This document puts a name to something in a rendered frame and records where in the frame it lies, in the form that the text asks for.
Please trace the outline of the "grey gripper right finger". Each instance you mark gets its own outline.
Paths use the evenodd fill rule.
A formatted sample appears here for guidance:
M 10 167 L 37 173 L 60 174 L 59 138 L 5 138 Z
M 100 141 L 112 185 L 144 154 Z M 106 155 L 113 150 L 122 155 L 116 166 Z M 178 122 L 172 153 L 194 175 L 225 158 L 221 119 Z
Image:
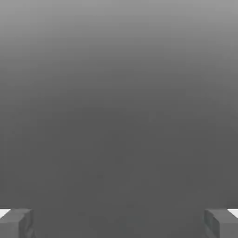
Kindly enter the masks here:
M 238 209 L 206 209 L 205 238 L 238 238 Z

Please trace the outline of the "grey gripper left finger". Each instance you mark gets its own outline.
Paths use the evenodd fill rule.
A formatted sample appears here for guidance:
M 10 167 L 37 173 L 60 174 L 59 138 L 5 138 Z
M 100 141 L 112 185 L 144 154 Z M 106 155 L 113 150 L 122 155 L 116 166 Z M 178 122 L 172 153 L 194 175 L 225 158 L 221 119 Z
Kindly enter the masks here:
M 34 211 L 9 209 L 0 218 L 0 238 L 35 238 Z

